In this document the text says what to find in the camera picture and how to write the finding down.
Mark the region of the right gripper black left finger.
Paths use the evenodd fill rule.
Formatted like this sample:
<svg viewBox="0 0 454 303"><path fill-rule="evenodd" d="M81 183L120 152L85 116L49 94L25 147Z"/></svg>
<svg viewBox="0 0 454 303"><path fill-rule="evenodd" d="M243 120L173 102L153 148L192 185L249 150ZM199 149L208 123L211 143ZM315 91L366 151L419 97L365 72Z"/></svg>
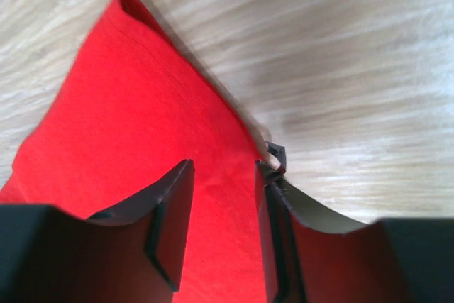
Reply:
<svg viewBox="0 0 454 303"><path fill-rule="evenodd" d="M88 219L50 205L1 206L2 302L171 302L194 189L183 160Z"/></svg>

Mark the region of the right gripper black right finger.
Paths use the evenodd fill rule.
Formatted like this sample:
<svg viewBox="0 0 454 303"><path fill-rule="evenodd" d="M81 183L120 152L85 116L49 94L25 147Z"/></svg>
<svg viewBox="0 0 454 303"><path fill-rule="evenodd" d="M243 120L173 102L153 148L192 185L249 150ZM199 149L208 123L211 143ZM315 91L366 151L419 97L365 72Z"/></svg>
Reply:
<svg viewBox="0 0 454 303"><path fill-rule="evenodd" d="M453 220L381 218L364 224L329 209L256 164L255 197L269 302L452 302Z"/></svg>

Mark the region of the red t shirt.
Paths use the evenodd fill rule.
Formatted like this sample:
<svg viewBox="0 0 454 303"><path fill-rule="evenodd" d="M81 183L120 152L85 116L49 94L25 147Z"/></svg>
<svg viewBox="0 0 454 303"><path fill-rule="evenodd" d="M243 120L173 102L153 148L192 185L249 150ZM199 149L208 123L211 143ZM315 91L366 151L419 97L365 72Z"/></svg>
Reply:
<svg viewBox="0 0 454 303"><path fill-rule="evenodd" d="M86 218L183 159L195 188L177 302L264 302L255 163L245 124L140 0L111 0L49 111L22 142L3 203Z"/></svg>

